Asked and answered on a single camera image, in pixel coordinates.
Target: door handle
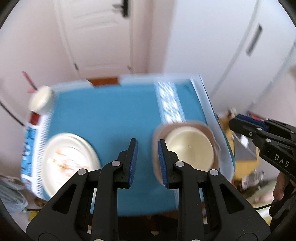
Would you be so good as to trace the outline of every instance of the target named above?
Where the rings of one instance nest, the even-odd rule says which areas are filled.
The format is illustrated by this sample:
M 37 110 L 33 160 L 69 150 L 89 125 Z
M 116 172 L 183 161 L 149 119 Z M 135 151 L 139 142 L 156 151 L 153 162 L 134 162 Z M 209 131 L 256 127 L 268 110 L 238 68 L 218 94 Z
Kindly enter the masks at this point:
M 255 33 L 255 35 L 254 35 L 254 37 L 253 37 L 253 39 L 252 39 L 252 41 L 251 41 L 251 43 L 250 43 L 250 46 L 249 46 L 248 49 L 246 50 L 246 54 L 247 54 L 249 57 L 251 56 L 251 54 L 252 54 L 252 52 L 253 52 L 253 50 L 254 50 L 254 48 L 255 48 L 255 46 L 256 46 L 258 40 L 259 40 L 259 38 L 260 38 L 260 36 L 261 36 L 261 34 L 262 34 L 262 31 L 263 31 L 262 26 L 261 26 L 260 24 L 258 24 L 257 31 L 256 31 L 256 33 Z
M 113 8 L 117 11 L 121 11 L 122 16 L 128 17 L 128 0 L 123 0 L 123 4 L 112 4 Z

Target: cabinet handle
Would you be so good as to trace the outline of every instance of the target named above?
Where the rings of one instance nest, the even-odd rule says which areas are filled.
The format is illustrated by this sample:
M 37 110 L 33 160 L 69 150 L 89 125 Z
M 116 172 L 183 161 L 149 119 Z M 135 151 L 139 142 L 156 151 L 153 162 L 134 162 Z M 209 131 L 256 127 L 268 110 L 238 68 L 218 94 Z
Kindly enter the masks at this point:
M 249 57 L 251 56 L 252 52 L 254 51 L 254 48 L 255 48 L 255 46 L 256 46 L 256 44 L 257 44 L 257 42 L 258 42 L 258 40 L 259 40 L 259 38 L 260 38 L 260 36 L 262 34 L 262 31 L 263 31 L 262 26 L 260 24 L 258 24 L 257 31 L 256 31 L 256 33 L 255 33 L 255 35 L 254 35 L 254 37 L 253 37 L 253 39 L 252 39 L 252 41 L 250 43 L 250 46 L 246 50 L 246 54 Z

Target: bowl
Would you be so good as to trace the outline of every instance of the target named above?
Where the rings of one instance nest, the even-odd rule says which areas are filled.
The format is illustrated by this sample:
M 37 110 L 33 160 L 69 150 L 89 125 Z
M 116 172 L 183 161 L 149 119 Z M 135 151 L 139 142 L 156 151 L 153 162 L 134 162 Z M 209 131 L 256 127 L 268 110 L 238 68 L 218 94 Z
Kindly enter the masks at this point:
M 165 138 L 169 151 L 177 154 L 180 161 L 194 169 L 208 171 L 214 162 L 214 150 L 208 137 L 199 129 L 182 126 Z

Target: brown bowl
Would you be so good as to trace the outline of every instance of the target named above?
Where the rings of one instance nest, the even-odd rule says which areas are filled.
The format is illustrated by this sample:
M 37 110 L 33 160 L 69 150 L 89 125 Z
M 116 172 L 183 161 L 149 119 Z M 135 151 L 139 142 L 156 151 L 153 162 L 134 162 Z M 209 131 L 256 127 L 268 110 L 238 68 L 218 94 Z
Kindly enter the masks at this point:
M 220 154 L 220 146 L 216 142 L 215 137 L 212 131 L 209 129 L 207 125 L 202 122 L 184 122 L 184 123 L 173 123 L 169 125 L 160 125 L 154 132 L 152 138 L 152 163 L 153 163 L 153 171 L 156 179 L 159 181 L 161 185 L 163 185 L 163 179 L 161 175 L 160 163 L 158 158 L 158 141 L 160 139 L 165 139 L 167 135 L 172 132 L 174 129 L 177 129 L 182 126 L 191 126 L 194 127 L 201 132 L 203 132 L 209 141 L 212 144 L 214 150 L 214 162 L 211 166 L 211 169 L 219 169 L 219 154 Z

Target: patterned strip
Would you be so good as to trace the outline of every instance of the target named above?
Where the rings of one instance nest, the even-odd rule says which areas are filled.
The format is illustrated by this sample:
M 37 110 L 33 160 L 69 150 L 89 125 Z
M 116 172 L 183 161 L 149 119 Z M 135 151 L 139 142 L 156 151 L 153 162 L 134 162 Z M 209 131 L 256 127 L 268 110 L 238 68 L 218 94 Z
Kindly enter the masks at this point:
M 156 97 L 163 124 L 186 122 L 175 84 L 155 83 Z

